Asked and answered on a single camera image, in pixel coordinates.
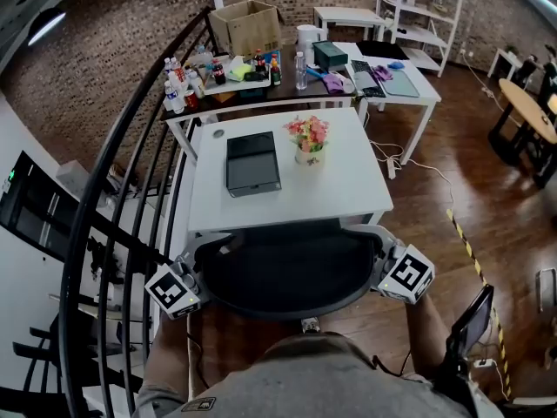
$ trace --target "black box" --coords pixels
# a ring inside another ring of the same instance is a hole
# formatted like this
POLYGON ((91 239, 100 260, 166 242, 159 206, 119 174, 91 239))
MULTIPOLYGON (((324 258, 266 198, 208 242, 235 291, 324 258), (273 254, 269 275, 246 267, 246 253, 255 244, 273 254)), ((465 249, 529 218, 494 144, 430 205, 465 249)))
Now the black box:
POLYGON ((232 197, 281 189, 272 131, 228 139, 226 188, 232 197))

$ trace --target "purple glove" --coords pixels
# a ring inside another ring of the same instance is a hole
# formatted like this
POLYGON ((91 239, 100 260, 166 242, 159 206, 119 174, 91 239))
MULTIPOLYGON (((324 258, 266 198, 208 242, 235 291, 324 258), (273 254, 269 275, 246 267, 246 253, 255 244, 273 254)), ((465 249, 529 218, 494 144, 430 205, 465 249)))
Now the purple glove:
POLYGON ((385 68, 383 65, 376 66, 373 69, 373 74, 375 75, 375 77, 378 80, 381 80, 381 81, 386 81, 386 80, 393 79, 393 74, 387 68, 385 68))
POLYGON ((325 87, 329 93, 344 93, 345 91, 342 88, 342 81, 339 77, 335 76, 334 74, 327 74, 323 78, 323 82, 325 82, 325 87))

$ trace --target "red bottle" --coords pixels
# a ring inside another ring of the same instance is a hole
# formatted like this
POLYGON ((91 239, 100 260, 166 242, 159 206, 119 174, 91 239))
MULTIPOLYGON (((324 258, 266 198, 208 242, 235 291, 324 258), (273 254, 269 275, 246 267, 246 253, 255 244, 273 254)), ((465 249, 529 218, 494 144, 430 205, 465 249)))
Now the red bottle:
POLYGON ((226 82, 225 69, 218 59, 212 59, 212 75, 215 77, 217 85, 226 82))
POLYGON ((267 68, 265 67, 265 57, 261 54, 260 48, 256 49, 253 62, 255 63, 255 71, 267 71, 267 68))

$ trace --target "wooden table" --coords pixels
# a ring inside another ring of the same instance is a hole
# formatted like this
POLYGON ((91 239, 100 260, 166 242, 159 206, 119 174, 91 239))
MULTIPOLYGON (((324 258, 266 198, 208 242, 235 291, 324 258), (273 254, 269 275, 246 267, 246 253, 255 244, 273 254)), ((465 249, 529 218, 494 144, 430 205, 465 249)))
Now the wooden table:
POLYGON ((282 84, 269 87, 263 97, 241 98, 239 94, 236 94, 232 98, 220 103, 211 96, 205 96, 199 101, 199 107, 195 111, 190 111, 187 108, 180 114, 166 111, 162 119, 166 121, 189 159, 197 159, 197 153, 191 147, 190 141, 185 135, 185 130, 180 125, 182 121, 201 118, 201 122, 205 123, 211 115, 274 105, 292 105, 306 102, 319 102, 321 108, 325 108, 327 102, 332 102, 334 106, 349 107, 351 105, 352 96, 356 96, 355 94, 329 94, 323 81, 309 74, 307 75, 307 88, 305 90, 298 90, 296 88, 294 56, 296 56, 295 45, 285 45, 282 48, 280 51, 282 84))
POLYGON ((317 6, 313 8, 313 19, 315 26, 320 26, 325 30, 325 38, 328 36, 327 24, 329 23, 341 26, 361 26, 364 28, 364 40, 367 40, 369 29, 373 26, 378 26, 377 40, 383 42, 386 20, 371 10, 342 8, 339 6, 317 6))
POLYGON ((557 144, 557 133, 547 118, 546 113, 524 90, 510 80, 500 79, 501 91, 508 99, 507 108, 503 111, 495 127, 489 132, 488 138, 495 152, 509 165, 520 162, 520 152, 524 149, 531 133, 537 133, 550 145, 557 144), (513 138, 508 141, 500 135, 501 128, 515 109, 524 122, 513 138))
POLYGON ((191 196, 190 233, 269 226, 293 221, 371 214, 377 224, 393 209, 373 149, 353 108, 291 111, 236 119, 203 127, 191 196), (296 163, 296 145, 284 125, 297 116, 330 123, 325 161, 296 163), (224 134, 215 138, 216 130, 224 134), (226 140, 272 131, 282 189, 233 198, 225 186, 226 140))

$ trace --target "gray t-shirt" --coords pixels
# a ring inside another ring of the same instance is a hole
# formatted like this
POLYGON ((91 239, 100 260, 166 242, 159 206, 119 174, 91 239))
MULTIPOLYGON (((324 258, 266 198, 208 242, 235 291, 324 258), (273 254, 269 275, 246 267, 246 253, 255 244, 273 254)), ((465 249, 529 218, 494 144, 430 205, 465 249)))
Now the gray t-shirt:
POLYGON ((229 374, 185 403, 163 387, 143 387, 134 418, 447 418, 471 415, 426 381, 372 368, 340 335, 304 334, 283 340, 243 372, 229 374))

